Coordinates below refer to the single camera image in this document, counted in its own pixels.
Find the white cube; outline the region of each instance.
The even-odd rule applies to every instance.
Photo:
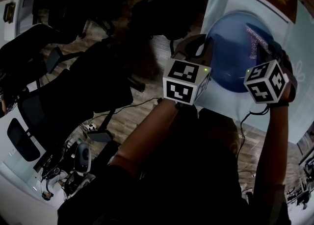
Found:
[[[250,68],[246,72],[244,86],[255,103],[277,103],[289,82],[277,60]]]
[[[188,61],[169,59],[163,73],[163,96],[193,105],[206,89],[211,68]]]

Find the blue bowl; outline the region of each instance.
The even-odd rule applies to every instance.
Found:
[[[247,92],[243,85],[246,70],[261,63],[251,59],[251,39],[246,26],[251,27],[266,41],[273,40],[267,27],[256,17],[234,12],[223,16],[209,30],[207,38],[214,39],[211,61],[211,77],[223,88],[236,92]]]

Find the wooden floor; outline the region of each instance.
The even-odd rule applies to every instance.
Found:
[[[139,42],[131,35],[127,28],[127,23],[131,19],[131,8],[139,0],[125,0],[121,17],[113,21],[116,26],[116,32],[113,36],[114,41],[111,46],[117,58],[127,65],[133,67],[133,75],[138,80],[146,84],[146,89],[143,93],[139,93],[132,89],[134,102],[139,104],[151,98],[160,98],[163,95],[162,90],[162,72],[165,66],[165,61],[170,57],[169,40],[164,36],[155,36],[147,43]],[[189,35],[199,34],[202,26],[203,16],[206,9],[207,0],[202,0],[199,6],[199,11]],[[42,11],[41,19],[47,22],[47,12]],[[77,51],[85,51],[95,42],[106,38],[105,32],[95,23],[90,22],[86,27],[86,37],[77,39],[69,45],[58,45],[64,54]],[[50,51],[57,45],[48,45],[42,53],[47,56]],[[69,68],[73,60],[66,61],[60,64],[52,75],[47,75],[42,78],[42,84],[46,84],[60,74],[63,69]],[[156,105],[156,100],[152,100],[138,107],[130,107],[122,110],[120,113],[113,115],[112,120],[108,125],[108,130],[114,135],[114,140],[118,143],[123,143],[127,136],[144,120]],[[99,117],[92,122],[99,126],[104,119],[104,116]],[[265,133],[250,126],[244,125],[246,143],[241,150],[238,160],[240,172],[239,181],[243,190],[254,187],[255,178],[252,177],[256,172],[257,163],[261,154]],[[93,155],[102,150],[103,144],[94,143],[86,139],[82,135],[82,130],[78,129],[72,136],[72,140],[82,139],[91,145]],[[297,145],[290,144],[288,147],[288,169],[286,177],[286,190],[292,189],[299,185],[299,177],[303,175],[303,171],[298,166],[298,162],[302,154]]]

